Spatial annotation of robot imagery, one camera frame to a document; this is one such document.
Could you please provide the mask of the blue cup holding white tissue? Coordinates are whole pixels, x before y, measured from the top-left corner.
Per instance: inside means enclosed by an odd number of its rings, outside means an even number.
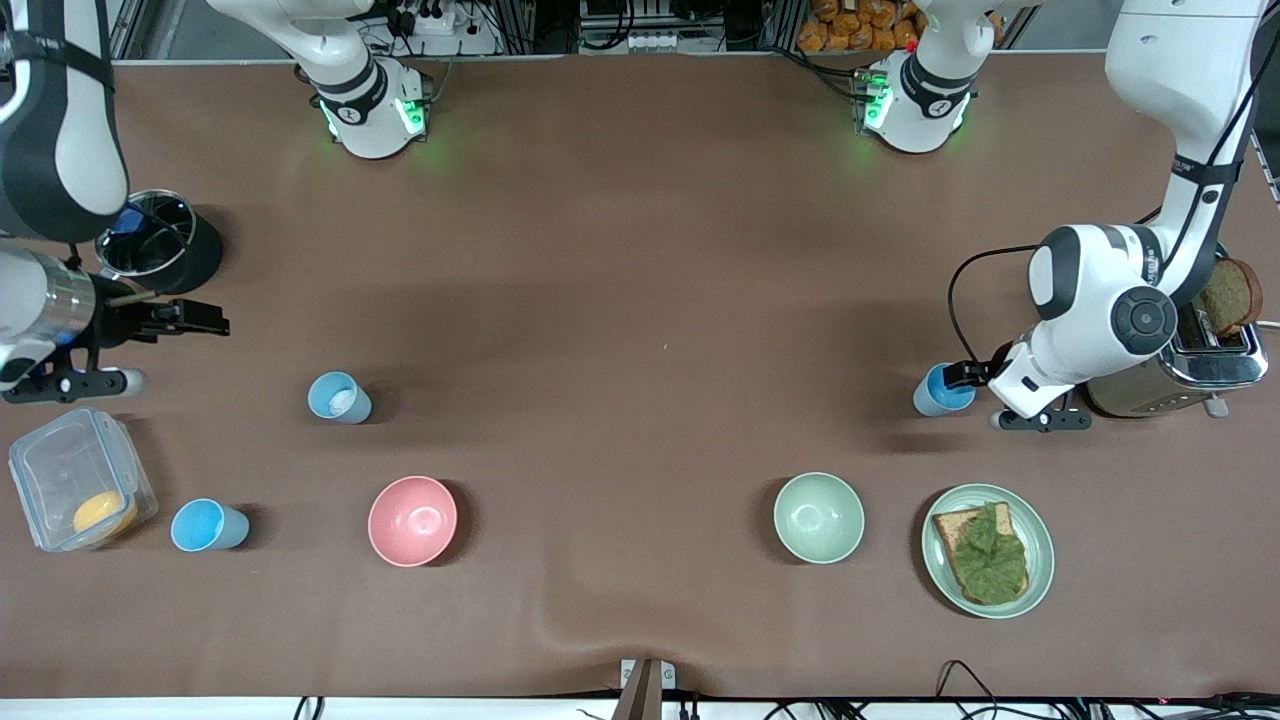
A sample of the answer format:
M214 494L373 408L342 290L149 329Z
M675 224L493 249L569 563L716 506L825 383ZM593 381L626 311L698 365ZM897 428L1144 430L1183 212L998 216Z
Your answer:
M372 413L370 396L344 372L316 378L308 388L307 405L315 416L347 425L364 423Z

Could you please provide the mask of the black utensil holder cup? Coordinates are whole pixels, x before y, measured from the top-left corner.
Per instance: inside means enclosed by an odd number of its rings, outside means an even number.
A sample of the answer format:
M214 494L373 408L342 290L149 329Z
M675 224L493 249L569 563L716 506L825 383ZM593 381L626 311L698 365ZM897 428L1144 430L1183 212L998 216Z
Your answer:
M115 279L129 281L140 288L155 291L157 295L188 293L207 283L221 265L224 243L215 225L202 217L195 206L191 205L191 208L196 214L195 232L186 254L173 266L143 277L118 275L102 266L104 270Z

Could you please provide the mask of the clear plastic container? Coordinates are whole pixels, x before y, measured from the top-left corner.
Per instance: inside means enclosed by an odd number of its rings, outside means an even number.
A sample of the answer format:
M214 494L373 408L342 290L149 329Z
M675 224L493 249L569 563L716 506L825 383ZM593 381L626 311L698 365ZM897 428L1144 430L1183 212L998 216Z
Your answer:
M19 438L9 452L32 539L42 551L93 550L148 520L157 500L124 424L93 407L79 407ZM115 491L137 503L134 523L76 533L73 516L87 498Z

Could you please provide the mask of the yellow food piece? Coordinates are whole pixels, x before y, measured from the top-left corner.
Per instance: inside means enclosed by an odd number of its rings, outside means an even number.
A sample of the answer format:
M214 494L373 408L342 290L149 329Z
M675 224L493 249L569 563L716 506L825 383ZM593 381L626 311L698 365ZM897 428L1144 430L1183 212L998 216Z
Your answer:
M131 527L137 514L137 503L132 498L115 491L105 491L79 505L73 516L73 529L76 533L86 533L113 524L111 530L119 532Z

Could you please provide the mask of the pale green plate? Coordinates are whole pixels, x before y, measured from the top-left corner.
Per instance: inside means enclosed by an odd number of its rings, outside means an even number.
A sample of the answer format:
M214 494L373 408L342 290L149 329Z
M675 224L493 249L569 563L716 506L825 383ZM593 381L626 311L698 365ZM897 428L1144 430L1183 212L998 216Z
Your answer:
M982 603L968 596L950 562L952 538L987 503L993 506L998 532L1016 537L1025 548L1021 589L1006 603ZM1024 498L998 486L970 483L940 495L925 512L919 548L937 591L952 606L975 618L1019 618L1032 611L1052 585L1056 557L1047 525Z

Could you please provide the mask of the pale green bowl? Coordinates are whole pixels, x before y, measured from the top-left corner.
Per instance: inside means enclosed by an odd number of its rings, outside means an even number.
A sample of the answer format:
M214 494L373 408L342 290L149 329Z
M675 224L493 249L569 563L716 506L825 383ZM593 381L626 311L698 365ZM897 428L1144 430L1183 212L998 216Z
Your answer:
M772 510L774 533L797 560L841 562L860 546L867 514L859 493L844 479L806 471L786 480Z

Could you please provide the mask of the cream and chrome toaster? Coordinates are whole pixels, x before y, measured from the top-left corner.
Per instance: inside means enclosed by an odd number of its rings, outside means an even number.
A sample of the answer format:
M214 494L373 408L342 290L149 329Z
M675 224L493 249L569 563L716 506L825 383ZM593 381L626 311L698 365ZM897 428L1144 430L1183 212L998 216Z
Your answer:
M1105 416L1137 419L1202 405L1211 418L1225 418L1224 397L1263 379L1268 356L1257 322L1236 334L1216 337L1201 292L1178 310L1175 334L1158 354L1084 384L1092 409Z

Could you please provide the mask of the brown bread slice in toaster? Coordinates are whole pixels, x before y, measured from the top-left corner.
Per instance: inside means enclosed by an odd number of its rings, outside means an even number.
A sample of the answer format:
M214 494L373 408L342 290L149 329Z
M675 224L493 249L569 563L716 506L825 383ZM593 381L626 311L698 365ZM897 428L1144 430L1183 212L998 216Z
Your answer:
M1201 292L1210 329L1219 338L1236 334L1257 322L1265 295L1254 269L1235 258L1217 258Z

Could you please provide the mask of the pink bowl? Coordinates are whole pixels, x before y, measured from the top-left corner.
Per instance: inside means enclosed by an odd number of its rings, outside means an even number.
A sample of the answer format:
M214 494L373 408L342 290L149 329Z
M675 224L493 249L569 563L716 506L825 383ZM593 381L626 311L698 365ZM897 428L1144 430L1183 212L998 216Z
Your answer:
M426 565L451 546L458 528L452 492L430 477L403 477L374 500L367 537L375 553L396 568Z

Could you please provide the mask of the bag of orange snacks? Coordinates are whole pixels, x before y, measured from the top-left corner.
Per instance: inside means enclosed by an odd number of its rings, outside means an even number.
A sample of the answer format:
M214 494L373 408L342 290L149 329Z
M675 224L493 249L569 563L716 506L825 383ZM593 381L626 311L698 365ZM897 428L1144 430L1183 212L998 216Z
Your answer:
M911 0L809 0L796 46L804 53L913 50L927 24Z

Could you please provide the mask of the white power strip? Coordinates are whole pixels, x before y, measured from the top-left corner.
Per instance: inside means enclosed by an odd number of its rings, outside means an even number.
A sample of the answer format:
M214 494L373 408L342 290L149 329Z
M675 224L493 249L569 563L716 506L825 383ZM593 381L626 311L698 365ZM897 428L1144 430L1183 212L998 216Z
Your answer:
M393 37L453 36L462 23L456 0L378 0Z

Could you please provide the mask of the metal table clamp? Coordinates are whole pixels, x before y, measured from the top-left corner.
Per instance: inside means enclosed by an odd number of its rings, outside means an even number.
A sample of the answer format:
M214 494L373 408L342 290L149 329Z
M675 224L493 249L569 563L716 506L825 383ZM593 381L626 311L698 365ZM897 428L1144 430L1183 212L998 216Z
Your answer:
M622 662L623 689L611 720L663 720L664 692L676 688L675 665L659 659Z

